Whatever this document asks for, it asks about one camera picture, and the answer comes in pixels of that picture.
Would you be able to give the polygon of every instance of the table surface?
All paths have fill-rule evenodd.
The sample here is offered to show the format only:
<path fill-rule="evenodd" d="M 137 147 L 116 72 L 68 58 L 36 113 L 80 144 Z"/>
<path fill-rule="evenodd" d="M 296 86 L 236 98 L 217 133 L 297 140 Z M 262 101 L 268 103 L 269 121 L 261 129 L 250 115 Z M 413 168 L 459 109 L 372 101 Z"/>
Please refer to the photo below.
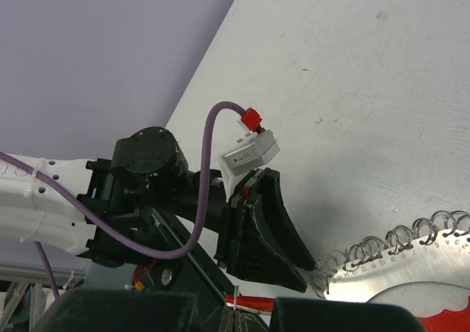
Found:
<path fill-rule="evenodd" d="M 269 166 L 316 257 L 439 209 L 468 210 L 468 14 L 468 0 L 236 0 L 167 127 L 197 170 L 210 108 L 255 107 L 278 138 Z M 235 120 L 217 121 L 212 167 L 243 134 Z M 204 231 L 211 255 L 216 240 Z M 233 281 L 245 295 L 300 295 Z M 374 301 L 426 317 L 469 295 L 413 284 Z"/>

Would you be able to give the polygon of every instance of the bolt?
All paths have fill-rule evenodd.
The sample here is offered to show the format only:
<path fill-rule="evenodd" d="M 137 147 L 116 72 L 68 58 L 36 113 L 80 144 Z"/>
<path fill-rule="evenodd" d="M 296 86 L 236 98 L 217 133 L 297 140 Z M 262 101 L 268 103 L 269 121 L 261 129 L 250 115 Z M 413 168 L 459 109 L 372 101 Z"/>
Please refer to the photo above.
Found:
<path fill-rule="evenodd" d="M 171 282 L 171 278 L 173 277 L 173 274 L 171 272 L 171 269 L 165 268 L 162 273 L 162 284 L 163 286 L 167 286 Z"/>

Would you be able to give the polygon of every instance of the purple cable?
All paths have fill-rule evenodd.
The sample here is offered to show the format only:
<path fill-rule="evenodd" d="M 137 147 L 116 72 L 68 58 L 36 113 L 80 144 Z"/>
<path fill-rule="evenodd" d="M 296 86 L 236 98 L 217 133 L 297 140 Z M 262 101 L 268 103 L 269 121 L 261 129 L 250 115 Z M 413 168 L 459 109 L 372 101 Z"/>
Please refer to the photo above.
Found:
<path fill-rule="evenodd" d="M 198 243 L 200 234 L 204 227 L 204 222 L 206 220 L 206 210 L 207 210 L 207 201 L 209 197 L 209 173 L 211 167 L 211 145 L 212 145 L 212 133 L 214 131 L 215 119 L 220 111 L 224 109 L 230 109 L 234 112 L 237 112 L 241 116 L 244 115 L 245 110 L 238 104 L 232 102 L 219 102 L 212 107 L 209 115 L 206 119 L 206 126 L 204 128 L 203 135 L 203 146 L 200 160 L 200 183 L 199 183 L 199 194 L 198 194 L 198 209 L 196 211 L 195 225 L 192 230 L 191 236 L 189 237 L 186 244 L 181 248 L 172 251 L 160 251 L 148 248 L 139 243 L 130 240 L 129 238 L 123 236 L 121 233 L 117 232 L 113 227 L 106 224 L 103 220 L 93 214 L 87 207 L 85 207 L 80 201 L 78 201 L 75 196 L 65 189 L 61 184 L 57 183 L 51 177 L 46 174 L 38 171 L 36 178 L 43 181 L 49 185 L 52 189 L 56 190 L 60 195 L 62 195 L 68 202 L 74 205 L 81 213 L 84 214 L 91 222 L 95 223 L 99 228 L 101 228 L 105 233 L 110 235 L 112 238 L 116 239 L 118 242 L 124 244 L 128 248 L 131 248 L 138 253 L 141 253 L 146 256 L 153 257 L 155 259 L 164 259 L 171 260 L 177 259 L 186 255 L 190 252 Z M 32 174 L 33 167 L 27 165 L 26 163 L 11 157 L 10 155 L 0 152 L 0 159 L 3 159 L 5 162 L 14 165 L 29 174 Z"/>
<path fill-rule="evenodd" d="M 40 242 L 35 242 L 37 252 L 39 256 L 41 256 L 41 260 L 43 260 L 44 268 L 46 269 L 47 276 L 49 277 L 49 282 L 51 283 L 52 294 L 57 299 L 60 296 L 59 288 L 57 288 L 56 278 L 54 278 L 54 272 L 52 272 L 51 264 L 47 258 L 46 252 L 44 251 L 43 246 Z"/>

